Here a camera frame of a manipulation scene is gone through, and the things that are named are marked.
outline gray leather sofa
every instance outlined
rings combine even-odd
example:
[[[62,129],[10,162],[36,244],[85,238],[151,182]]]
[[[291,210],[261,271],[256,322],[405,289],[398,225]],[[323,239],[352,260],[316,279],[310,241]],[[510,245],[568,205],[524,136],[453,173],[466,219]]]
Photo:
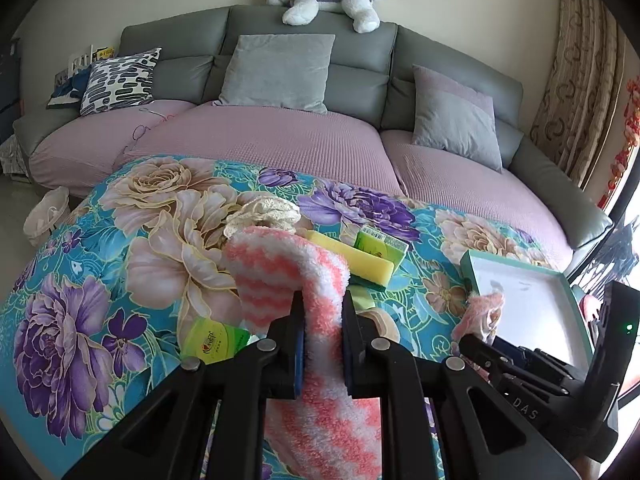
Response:
[[[348,17],[321,11],[311,24],[290,27],[281,21],[283,11],[267,6],[222,7],[133,25],[122,33],[119,55],[161,46],[154,72],[154,97],[199,105],[220,94],[238,35],[335,34],[324,99],[328,110],[365,121],[377,130],[412,131],[412,65],[443,73],[494,99],[503,166],[558,220],[575,251],[567,272],[611,228],[610,219],[518,131],[522,101],[519,82],[395,23],[381,23],[370,34],[356,34]],[[77,117],[75,109],[43,108],[15,121],[15,133],[35,184],[45,184],[32,175],[36,173],[38,147]]]

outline pink sofa cushion cover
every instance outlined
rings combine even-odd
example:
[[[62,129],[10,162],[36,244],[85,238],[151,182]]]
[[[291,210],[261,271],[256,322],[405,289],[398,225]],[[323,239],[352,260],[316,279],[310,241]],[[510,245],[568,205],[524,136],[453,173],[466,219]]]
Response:
[[[558,269],[567,268],[574,253],[558,220],[509,171],[500,174],[453,153],[414,146],[411,132],[380,135],[407,196],[520,229],[542,245]]]
[[[376,129],[332,112],[206,103],[154,128],[118,163],[158,153],[236,160],[402,193]]]
[[[35,181],[55,188],[66,186],[84,197],[111,173],[113,163],[134,136],[193,108],[186,101],[158,100],[77,118],[44,139],[29,159]]]

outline white wall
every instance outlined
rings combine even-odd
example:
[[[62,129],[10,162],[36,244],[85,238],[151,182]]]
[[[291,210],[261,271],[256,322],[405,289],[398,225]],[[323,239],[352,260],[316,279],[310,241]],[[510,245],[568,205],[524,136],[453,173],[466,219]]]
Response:
[[[264,0],[39,0],[18,33],[23,39],[26,110],[46,101],[68,56],[87,45],[117,45],[126,25],[192,10]],[[521,127],[540,104],[556,49],[559,0],[381,0],[382,20],[412,28],[521,81]]]

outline green package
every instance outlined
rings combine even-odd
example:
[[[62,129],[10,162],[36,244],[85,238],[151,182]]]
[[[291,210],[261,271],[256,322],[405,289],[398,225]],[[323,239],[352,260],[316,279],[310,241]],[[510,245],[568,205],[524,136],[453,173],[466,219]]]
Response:
[[[230,359],[246,346],[247,330],[199,317],[187,334],[181,357],[195,356],[204,364]]]
[[[404,260],[409,244],[371,226],[363,225],[356,235],[354,248],[394,264],[394,272]]]

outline gray pillow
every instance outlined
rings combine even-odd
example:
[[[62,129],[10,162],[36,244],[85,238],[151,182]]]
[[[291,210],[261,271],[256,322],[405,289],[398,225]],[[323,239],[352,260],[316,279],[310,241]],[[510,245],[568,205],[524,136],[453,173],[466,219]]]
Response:
[[[494,100],[428,68],[414,65],[413,144],[455,153],[502,171]]]
[[[217,104],[325,114],[333,34],[239,36]]]

